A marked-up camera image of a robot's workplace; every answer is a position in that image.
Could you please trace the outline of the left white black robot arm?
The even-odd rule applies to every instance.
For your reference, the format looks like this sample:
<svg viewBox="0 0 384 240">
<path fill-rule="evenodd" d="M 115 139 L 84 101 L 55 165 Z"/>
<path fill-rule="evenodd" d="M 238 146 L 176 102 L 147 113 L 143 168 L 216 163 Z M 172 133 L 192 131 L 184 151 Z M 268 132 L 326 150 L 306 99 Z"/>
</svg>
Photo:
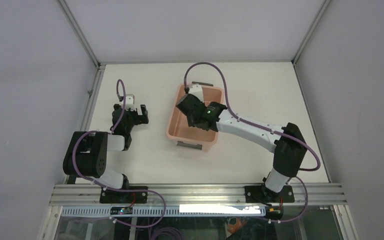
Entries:
<svg viewBox="0 0 384 240">
<path fill-rule="evenodd" d="M 91 181 L 105 189 L 111 189 L 111 197 L 125 203 L 131 196 L 128 177 L 107 167 L 107 153 L 127 151 L 132 143 L 131 132 L 135 126 L 149 123 L 146 105 L 140 110 L 128 105 L 113 106 L 112 122 L 118 124 L 114 133 L 106 131 L 75 131 L 63 159 L 66 175 Z"/>
</svg>

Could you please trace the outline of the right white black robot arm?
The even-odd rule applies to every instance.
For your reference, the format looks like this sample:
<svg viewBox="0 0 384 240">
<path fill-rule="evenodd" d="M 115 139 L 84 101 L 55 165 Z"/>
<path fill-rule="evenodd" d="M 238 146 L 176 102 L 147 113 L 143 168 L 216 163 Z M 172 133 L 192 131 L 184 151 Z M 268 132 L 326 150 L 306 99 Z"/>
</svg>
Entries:
<svg viewBox="0 0 384 240">
<path fill-rule="evenodd" d="M 262 184 L 262 196 L 267 202 L 276 202 L 282 196 L 287 181 L 297 176 L 307 153 L 305 140 L 297 125 L 254 123 L 235 117 L 224 104 L 214 101 L 205 104 L 189 93 L 182 96 L 175 106 L 186 116 L 189 127 L 235 135 L 273 154 L 272 169 Z"/>
</svg>

